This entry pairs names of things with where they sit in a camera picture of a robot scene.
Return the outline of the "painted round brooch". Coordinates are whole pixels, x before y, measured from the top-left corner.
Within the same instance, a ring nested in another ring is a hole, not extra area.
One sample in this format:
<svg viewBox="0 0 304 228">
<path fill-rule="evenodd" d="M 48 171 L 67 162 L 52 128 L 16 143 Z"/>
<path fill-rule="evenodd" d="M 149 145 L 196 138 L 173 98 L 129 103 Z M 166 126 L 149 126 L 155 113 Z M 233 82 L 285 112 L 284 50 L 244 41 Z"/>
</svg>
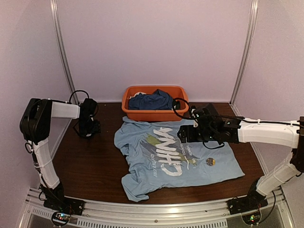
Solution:
<svg viewBox="0 0 304 228">
<path fill-rule="evenodd" d="M 207 159 L 206 159 L 206 164 L 207 164 L 208 166 L 215 166 L 216 161 L 215 161 L 214 158 L 207 158 Z"/>
</svg>

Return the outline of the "light blue printed t-shirt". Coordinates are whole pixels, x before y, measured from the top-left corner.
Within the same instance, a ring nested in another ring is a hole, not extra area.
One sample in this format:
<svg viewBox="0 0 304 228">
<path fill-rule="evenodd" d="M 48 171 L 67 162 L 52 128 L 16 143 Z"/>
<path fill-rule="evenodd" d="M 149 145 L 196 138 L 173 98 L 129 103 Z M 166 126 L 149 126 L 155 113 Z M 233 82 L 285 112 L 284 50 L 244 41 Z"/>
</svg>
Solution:
<svg viewBox="0 0 304 228">
<path fill-rule="evenodd" d="M 123 117 L 121 128 L 114 135 L 114 144 L 129 165 L 122 177 L 128 200 L 148 200 L 148 193 L 161 188 L 210 185 L 245 174 L 228 143 L 217 149 L 216 142 L 181 143 L 177 133 L 190 120 L 138 122 Z M 215 166 L 206 164 L 214 158 Z"/>
</svg>

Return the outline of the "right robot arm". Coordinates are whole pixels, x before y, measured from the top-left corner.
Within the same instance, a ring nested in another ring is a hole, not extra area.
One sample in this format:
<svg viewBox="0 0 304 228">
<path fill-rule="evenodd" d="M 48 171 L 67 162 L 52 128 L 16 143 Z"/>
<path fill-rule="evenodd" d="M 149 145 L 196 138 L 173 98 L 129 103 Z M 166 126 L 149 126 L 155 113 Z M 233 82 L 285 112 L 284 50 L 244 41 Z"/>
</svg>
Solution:
<svg viewBox="0 0 304 228">
<path fill-rule="evenodd" d="M 244 117 L 200 116 L 192 125 L 183 125 L 178 131 L 182 143 L 266 143 L 292 149 L 279 165 L 255 181 L 243 204 L 254 209 L 271 191 L 304 172 L 304 123 L 261 121 Z"/>
</svg>

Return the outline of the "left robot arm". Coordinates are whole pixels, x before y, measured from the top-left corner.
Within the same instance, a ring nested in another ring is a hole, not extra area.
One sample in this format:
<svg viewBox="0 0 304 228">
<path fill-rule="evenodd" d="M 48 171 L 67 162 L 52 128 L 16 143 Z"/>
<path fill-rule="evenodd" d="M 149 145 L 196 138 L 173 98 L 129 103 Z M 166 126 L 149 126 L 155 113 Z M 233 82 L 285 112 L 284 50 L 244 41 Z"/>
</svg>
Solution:
<svg viewBox="0 0 304 228">
<path fill-rule="evenodd" d="M 85 139 L 100 133 L 100 123 L 94 119 L 98 104 L 86 98 L 80 105 L 51 99 L 32 98 L 19 124 L 26 140 L 26 150 L 32 155 L 34 167 L 39 173 L 40 185 L 47 200 L 58 211 L 68 207 L 63 185 L 56 174 L 49 152 L 48 137 L 53 118 L 76 119 L 76 134 Z"/>
</svg>

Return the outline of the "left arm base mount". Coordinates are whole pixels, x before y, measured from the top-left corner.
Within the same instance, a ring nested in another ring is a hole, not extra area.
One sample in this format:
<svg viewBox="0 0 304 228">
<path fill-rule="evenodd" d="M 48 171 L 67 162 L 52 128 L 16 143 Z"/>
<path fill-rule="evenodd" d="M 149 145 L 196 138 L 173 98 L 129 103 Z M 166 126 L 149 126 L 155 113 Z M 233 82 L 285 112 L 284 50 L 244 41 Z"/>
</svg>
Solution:
<svg viewBox="0 0 304 228">
<path fill-rule="evenodd" d="M 62 186 L 58 185 L 55 189 L 48 189 L 41 185 L 41 190 L 45 195 L 44 207 L 69 215 L 82 215 L 85 202 L 83 200 L 65 197 Z"/>
</svg>

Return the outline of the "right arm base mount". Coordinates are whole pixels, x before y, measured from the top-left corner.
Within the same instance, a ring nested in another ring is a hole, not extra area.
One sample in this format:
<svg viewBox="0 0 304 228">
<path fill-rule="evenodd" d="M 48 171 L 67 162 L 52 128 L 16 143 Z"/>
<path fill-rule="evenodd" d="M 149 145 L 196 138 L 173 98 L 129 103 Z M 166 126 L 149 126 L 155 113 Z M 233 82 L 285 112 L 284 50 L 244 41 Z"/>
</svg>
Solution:
<svg viewBox="0 0 304 228">
<path fill-rule="evenodd" d="M 266 199 L 256 199 L 250 196 L 243 196 L 240 198 L 232 198 L 227 201 L 230 215 L 244 213 L 251 210 L 257 210 L 268 205 Z"/>
</svg>

